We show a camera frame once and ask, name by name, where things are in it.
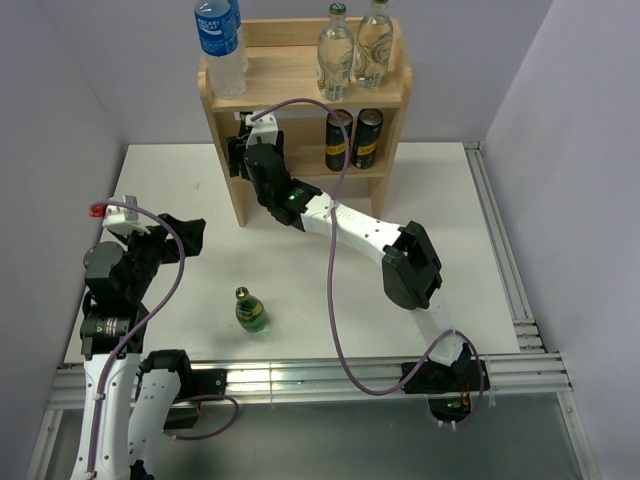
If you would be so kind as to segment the black can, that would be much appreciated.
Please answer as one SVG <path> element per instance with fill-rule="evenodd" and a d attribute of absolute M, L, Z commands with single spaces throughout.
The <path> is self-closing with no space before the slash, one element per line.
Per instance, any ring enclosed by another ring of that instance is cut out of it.
<path fill-rule="evenodd" d="M 351 154 L 351 163 L 356 168 L 368 169 L 373 165 L 383 121 L 379 109 L 368 108 L 359 112 Z"/>
<path fill-rule="evenodd" d="M 344 109 L 336 109 L 335 114 L 344 125 L 347 138 L 351 139 L 353 116 Z M 331 114 L 326 117 L 325 165 L 331 171 L 340 171 L 345 161 L 345 140 L 339 123 Z"/>

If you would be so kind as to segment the clear glass bottle green cap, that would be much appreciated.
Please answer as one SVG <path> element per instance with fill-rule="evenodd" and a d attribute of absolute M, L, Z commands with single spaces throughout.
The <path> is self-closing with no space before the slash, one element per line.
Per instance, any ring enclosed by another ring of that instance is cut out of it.
<path fill-rule="evenodd" d="M 393 45 L 393 23 L 387 0 L 371 2 L 358 26 L 355 40 L 354 78 L 364 88 L 378 88 L 388 71 Z"/>

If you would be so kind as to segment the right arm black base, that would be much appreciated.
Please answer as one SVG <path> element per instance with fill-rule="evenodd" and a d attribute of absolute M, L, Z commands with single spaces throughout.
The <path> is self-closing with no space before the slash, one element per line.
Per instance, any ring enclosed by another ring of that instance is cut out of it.
<path fill-rule="evenodd" d="M 402 390 L 406 394 L 448 394 L 465 390 L 478 392 L 480 373 L 483 373 L 484 388 L 488 389 L 491 384 L 484 361 L 477 365 L 475 358 L 462 358 L 447 367 L 428 360 Z"/>

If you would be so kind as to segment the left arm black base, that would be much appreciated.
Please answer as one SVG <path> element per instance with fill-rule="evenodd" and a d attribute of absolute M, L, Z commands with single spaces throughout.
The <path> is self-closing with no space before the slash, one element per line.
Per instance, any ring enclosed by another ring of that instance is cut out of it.
<path fill-rule="evenodd" d="M 199 417 L 203 400 L 196 402 L 184 402 L 184 399 L 206 396 L 222 395 L 227 386 L 227 371 L 225 369 L 196 369 L 191 375 L 190 385 L 182 389 L 174 404 L 167 414 L 164 429 L 167 431 L 190 430 Z"/>

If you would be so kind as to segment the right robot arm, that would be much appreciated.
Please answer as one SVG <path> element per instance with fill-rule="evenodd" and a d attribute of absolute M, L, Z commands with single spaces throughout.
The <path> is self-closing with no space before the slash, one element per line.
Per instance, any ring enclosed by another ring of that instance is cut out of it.
<path fill-rule="evenodd" d="M 381 268 L 387 298 L 409 311 L 428 343 L 435 383 L 452 390 L 468 374 L 470 347 L 454 328 L 442 295 L 441 261 L 424 227 L 383 222 L 335 202 L 319 188 L 293 178 L 284 161 L 284 134 L 273 143 L 227 139 L 229 169 L 253 185 L 258 203 L 279 223 L 330 238 Z"/>

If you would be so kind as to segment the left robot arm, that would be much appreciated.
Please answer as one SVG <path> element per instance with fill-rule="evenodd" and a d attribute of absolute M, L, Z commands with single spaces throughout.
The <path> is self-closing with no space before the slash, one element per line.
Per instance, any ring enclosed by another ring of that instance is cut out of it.
<path fill-rule="evenodd" d="M 118 227 L 84 258 L 85 403 L 75 479 L 150 479 L 151 455 L 173 402 L 196 392 L 188 355 L 143 352 L 143 297 L 160 266 L 200 254 L 205 221 L 160 215 L 160 224 Z"/>

